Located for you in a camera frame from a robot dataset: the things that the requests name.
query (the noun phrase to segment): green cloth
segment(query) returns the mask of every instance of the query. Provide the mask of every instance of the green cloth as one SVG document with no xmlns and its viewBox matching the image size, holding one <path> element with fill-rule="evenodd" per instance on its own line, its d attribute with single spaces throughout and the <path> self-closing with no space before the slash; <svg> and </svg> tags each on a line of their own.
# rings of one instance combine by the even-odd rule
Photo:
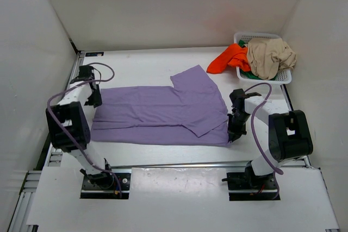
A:
<svg viewBox="0 0 348 232">
<path fill-rule="evenodd" d="M 239 69 L 240 73 L 247 76 L 249 79 L 255 79 L 255 80 L 264 80 L 261 79 L 257 76 L 255 76 L 252 72 L 244 72 L 242 69 Z"/>
<path fill-rule="evenodd" d="M 240 47 L 243 47 L 243 45 L 245 45 L 245 42 L 244 42 L 243 40 L 239 40 L 238 45 L 239 45 Z"/>
</svg>

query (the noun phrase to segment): laundry basket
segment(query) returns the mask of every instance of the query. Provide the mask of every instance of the laundry basket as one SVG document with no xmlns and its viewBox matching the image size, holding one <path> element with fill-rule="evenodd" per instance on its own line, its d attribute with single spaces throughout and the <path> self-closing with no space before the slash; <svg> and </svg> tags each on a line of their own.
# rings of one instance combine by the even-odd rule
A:
<svg viewBox="0 0 348 232">
<path fill-rule="evenodd" d="M 250 32 L 238 32 L 234 34 L 234 43 L 238 43 L 239 40 L 243 40 L 245 43 L 248 43 L 252 38 L 267 38 L 267 39 L 276 39 L 281 38 L 279 35 L 267 34 L 267 33 L 250 33 Z M 291 82 L 291 71 L 286 69 L 279 71 L 277 73 L 275 80 L 256 80 L 250 79 L 247 76 L 240 73 L 239 67 L 237 67 L 237 76 L 242 81 L 248 81 L 250 83 L 270 83 L 274 85 L 288 84 Z"/>
</svg>

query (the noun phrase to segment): beige cloth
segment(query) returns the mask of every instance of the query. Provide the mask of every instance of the beige cloth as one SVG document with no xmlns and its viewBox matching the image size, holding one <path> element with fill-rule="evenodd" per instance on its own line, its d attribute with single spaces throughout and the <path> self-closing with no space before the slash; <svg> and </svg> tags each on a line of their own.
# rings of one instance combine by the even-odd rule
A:
<svg viewBox="0 0 348 232">
<path fill-rule="evenodd" d="M 281 38 L 253 38 L 247 46 L 251 72 L 261 79 L 270 80 L 278 70 L 293 70 L 295 66 L 296 54 Z"/>
</svg>

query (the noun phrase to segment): white table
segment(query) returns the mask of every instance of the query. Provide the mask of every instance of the white table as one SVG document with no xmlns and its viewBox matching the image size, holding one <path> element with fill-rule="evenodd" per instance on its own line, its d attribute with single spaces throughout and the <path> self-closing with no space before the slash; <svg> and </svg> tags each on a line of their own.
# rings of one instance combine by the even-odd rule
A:
<svg viewBox="0 0 348 232">
<path fill-rule="evenodd" d="M 224 47 L 105 52 L 85 58 L 112 66 L 116 77 L 102 88 L 136 85 L 171 85 L 169 76 L 197 64 L 207 68 Z M 108 78 L 107 68 L 96 66 Z M 229 68 L 209 75 L 226 105 L 229 94 L 242 84 Z M 265 95 L 267 87 L 255 91 Z M 287 108 L 279 86 L 270 97 Z M 88 115 L 89 124 L 92 114 Z M 268 129 L 256 121 L 259 139 L 267 149 Z M 192 162 L 249 161 L 259 151 L 249 133 L 228 148 L 208 146 L 156 146 L 92 142 L 113 166 L 184 164 Z M 64 154 L 60 167 L 45 167 L 35 193 L 27 224 L 38 232 L 94 231 L 325 231 L 338 228 L 319 170 L 283 167 L 278 176 L 281 200 L 229 202 L 221 179 L 226 169 L 132 169 L 129 200 L 79 199 L 83 176 L 76 159 Z"/>
<path fill-rule="evenodd" d="M 206 69 L 225 47 L 175 48 L 141 51 L 104 52 L 102 57 L 85 57 L 83 64 L 102 62 L 111 66 L 116 73 L 114 79 L 100 83 L 101 88 L 125 86 L 172 86 L 170 76 L 183 72 L 193 66 L 201 65 Z M 102 78 L 111 76 L 110 69 L 94 65 L 102 73 Z M 209 74 L 217 84 L 229 111 L 229 94 L 238 88 L 247 88 L 252 84 L 240 81 L 234 68 L 228 68 L 222 74 Z M 257 91 L 265 96 L 267 86 L 258 86 Z M 270 97 L 272 102 L 288 108 L 280 86 L 275 85 Z M 93 114 L 87 116 L 91 123 Z M 264 149 L 268 148 L 268 128 L 256 119 L 257 134 Z M 246 136 L 231 143 L 227 148 L 212 146 L 159 146 L 136 145 L 115 142 L 92 142 L 98 152 L 107 158 L 112 166 L 137 166 L 156 164 L 188 164 L 226 161 L 249 161 L 259 156 L 259 151 L 251 134 L 250 121 L 247 123 Z M 75 159 L 64 154 L 61 165 L 71 166 Z"/>
</svg>

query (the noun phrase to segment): purple cloth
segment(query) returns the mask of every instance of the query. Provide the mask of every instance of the purple cloth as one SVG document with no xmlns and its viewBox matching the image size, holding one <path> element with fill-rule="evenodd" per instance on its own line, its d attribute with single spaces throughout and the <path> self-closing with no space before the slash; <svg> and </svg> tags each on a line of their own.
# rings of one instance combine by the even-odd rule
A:
<svg viewBox="0 0 348 232">
<path fill-rule="evenodd" d="M 94 141 L 226 146 L 227 108 L 216 84 L 197 65 L 170 86 L 102 89 Z"/>
</svg>

